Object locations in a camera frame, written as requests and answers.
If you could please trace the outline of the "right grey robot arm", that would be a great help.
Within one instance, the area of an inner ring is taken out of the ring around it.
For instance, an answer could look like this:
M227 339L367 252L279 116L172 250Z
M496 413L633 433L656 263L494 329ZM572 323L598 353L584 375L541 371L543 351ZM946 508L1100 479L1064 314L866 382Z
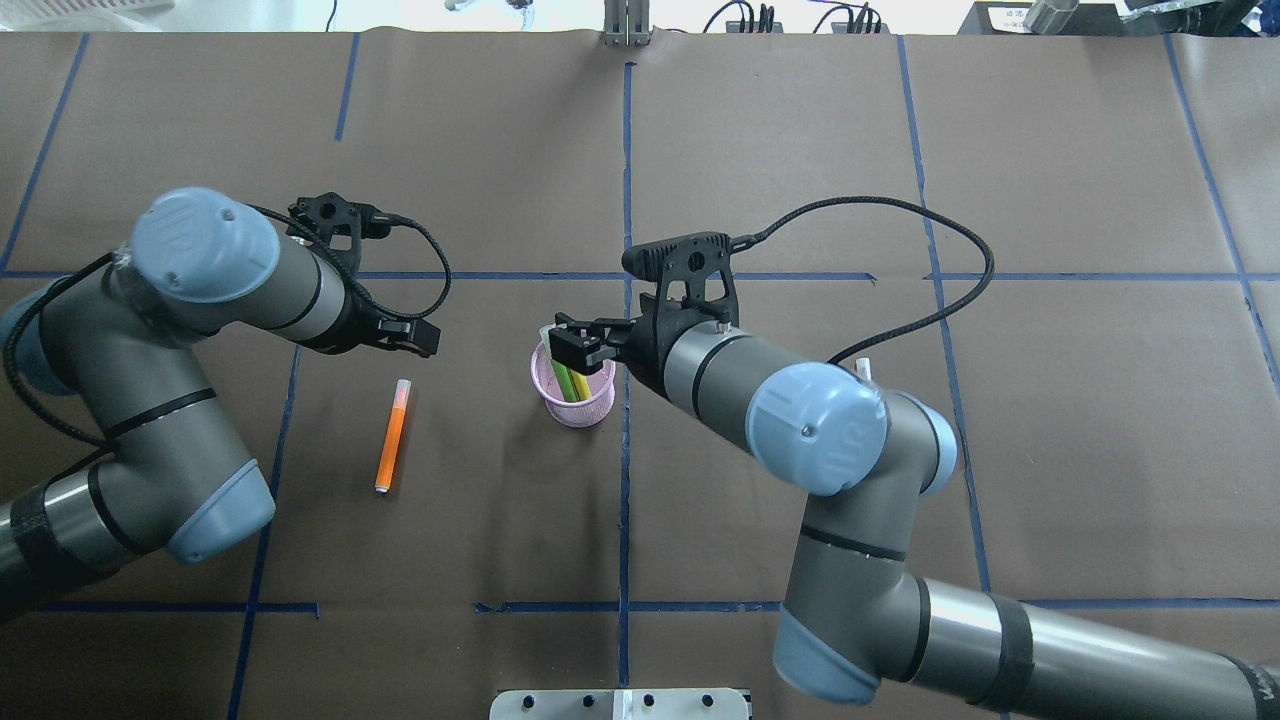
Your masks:
M891 680L1037 719L1277 716L1276 667L914 577L919 501L957 461L952 427L918 398L744 332L709 304L558 314L549 347L582 374L621 361L806 492L773 652L800 692L868 705Z

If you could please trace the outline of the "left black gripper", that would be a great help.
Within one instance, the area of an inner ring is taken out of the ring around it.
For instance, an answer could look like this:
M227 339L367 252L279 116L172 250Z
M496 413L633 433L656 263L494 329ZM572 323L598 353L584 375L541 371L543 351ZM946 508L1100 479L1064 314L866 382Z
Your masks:
M335 319L324 322L321 331L312 338L301 340L300 345L326 355L367 346L431 357L438 354L442 337L442 331L425 319L393 319L351 292L344 293Z

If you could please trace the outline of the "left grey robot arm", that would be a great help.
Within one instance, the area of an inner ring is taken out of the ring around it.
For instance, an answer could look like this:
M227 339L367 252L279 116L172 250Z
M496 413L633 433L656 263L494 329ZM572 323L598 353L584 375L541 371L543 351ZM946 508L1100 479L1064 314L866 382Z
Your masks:
M216 190L159 196L119 247L3 318L14 395L92 452L3 505L3 620L165 550L206 561L268 525L275 500L193 347L242 323L319 354L429 357L430 311L397 311L357 281L365 240L415 219L338 193L287 215Z

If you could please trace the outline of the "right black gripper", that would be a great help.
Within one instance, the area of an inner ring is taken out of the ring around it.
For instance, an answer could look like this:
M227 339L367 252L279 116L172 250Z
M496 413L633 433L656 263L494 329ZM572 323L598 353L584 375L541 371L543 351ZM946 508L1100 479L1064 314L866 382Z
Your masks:
M701 322L701 313L669 300L643 300L636 318L575 320L556 314L549 331L550 356L582 375L594 375L611 360L626 365L641 384L663 398L664 370L675 342Z

